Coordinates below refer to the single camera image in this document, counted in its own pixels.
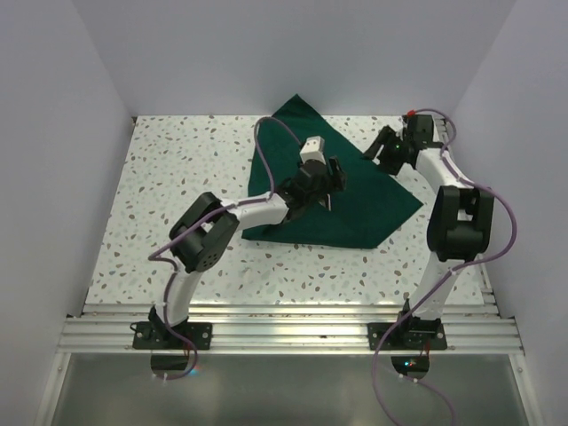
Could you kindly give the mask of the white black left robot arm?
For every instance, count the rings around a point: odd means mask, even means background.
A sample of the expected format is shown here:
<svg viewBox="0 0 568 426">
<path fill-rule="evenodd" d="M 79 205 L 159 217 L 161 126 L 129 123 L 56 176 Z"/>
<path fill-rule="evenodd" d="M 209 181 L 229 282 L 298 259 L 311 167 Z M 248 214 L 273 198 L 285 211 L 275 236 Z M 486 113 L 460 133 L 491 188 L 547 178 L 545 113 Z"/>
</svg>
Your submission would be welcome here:
<svg viewBox="0 0 568 426">
<path fill-rule="evenodd" d="M 237 232 L 295 221 L 345 186 L 346 174 L 332 156 L 302 162 L 292 178 L 256 197 L 223 201 L 211 192 L 202 193 L 170 229 L 169 243 L 148 257 L 173 267 L 162 299 L 148 316 L 155 341 L 168 349 L 182 343 L 182 324 L 187 322 L 194 290 Z"/>
</svg>

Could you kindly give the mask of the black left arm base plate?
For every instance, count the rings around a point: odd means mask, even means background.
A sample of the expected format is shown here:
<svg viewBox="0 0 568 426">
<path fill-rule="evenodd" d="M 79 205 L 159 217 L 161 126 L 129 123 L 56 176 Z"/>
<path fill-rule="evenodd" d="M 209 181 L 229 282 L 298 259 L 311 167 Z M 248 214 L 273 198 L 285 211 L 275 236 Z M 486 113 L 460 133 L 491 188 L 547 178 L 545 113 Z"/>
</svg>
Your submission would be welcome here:
<svg viewBox="0 0 568 426">
<path fill-rule="evenodd" d="M 197 350 L 207 351 L 213 336 L 213 325 L 208 322 L 186 322 L 173 327 L 174 334 L 164 328 L 156 331 L 149 321 L 130 324 L 134 332 L 132 347 L 135 350 L 189 349 L 189 340 Z"/>
</svg>

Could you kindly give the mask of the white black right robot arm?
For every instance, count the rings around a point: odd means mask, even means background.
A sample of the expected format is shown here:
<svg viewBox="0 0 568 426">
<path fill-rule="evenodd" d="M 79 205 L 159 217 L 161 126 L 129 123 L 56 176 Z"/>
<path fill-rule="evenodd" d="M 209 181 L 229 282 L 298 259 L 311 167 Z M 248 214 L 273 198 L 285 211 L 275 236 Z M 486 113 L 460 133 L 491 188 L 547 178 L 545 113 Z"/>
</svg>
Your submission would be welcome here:
<svg viewBox="0 0 568 426">
<path fill-rule="evenodd" d="M 426 339 L 427 328 L 441 322 L 460 269 L 487 250 L 493 220 L 494 196 L 469 182 L 450 155 L 449 144 L 437 141 L 434 131 L 428 110 L 410 111 L 402 116 L 401 130 L 383 127 L 363 153 L 391 176 L 411 166 L 436 195 L 426 232 L 429 261 L 395 327 L 398 343 L 409 349 Z"/>
</svg>

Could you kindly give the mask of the stainless steel tray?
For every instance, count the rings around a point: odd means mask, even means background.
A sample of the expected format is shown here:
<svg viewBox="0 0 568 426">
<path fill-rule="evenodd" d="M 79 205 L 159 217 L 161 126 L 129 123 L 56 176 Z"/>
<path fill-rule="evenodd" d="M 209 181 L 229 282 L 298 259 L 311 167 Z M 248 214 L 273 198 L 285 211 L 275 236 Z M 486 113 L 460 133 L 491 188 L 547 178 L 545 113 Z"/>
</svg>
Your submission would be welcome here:
<svg viewBox="0 0 568 426">
<path fill-rule="evenodd" d="M 324 195 L 322 198 L 319 199 L 319 204 L 327 211 L 331 211 L 332 210 L 331 195 L 329 193 Z"/>
</svg>

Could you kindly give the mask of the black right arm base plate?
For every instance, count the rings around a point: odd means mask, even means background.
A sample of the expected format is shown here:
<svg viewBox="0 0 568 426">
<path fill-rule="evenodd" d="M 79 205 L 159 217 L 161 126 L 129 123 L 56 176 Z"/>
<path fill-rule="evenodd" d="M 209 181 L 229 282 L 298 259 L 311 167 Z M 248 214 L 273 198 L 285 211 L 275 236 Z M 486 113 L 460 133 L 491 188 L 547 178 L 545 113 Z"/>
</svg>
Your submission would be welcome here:
<svg viewBox="0 0 568 426">
<path fill-rule="evenodd" d="M 389 334 L 391 323 L 367 323 L 369 349 L 386 351 L 444 351 L 448 348 L 443 324 L 437 321 L 418 321 L 413 325 L 397 326 Z"/>
</svg>

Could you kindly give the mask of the green surgical drape cloth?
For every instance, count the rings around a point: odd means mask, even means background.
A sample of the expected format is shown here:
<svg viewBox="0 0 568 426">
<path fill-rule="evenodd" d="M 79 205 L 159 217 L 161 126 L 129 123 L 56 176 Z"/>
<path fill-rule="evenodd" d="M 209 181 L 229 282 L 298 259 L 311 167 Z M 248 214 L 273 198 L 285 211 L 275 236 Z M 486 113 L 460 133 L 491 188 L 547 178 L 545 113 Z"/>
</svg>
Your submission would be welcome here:
<svg viewBox="0 0 568 426">
<path fill-rule="evenodd" d="M 243 239 L 375 249 L 421 208 L 417 198 L 374 163 L 364 160 L 357 147 L 298 95 L 273 117 L 302 141 L 323 137 L 325 154 L 337 157 L 346 173 L 346 190 L 331 195 L 330 209 L 315 203 L 286 224 L 247 229 L 242 232 Z"/>
</svg>

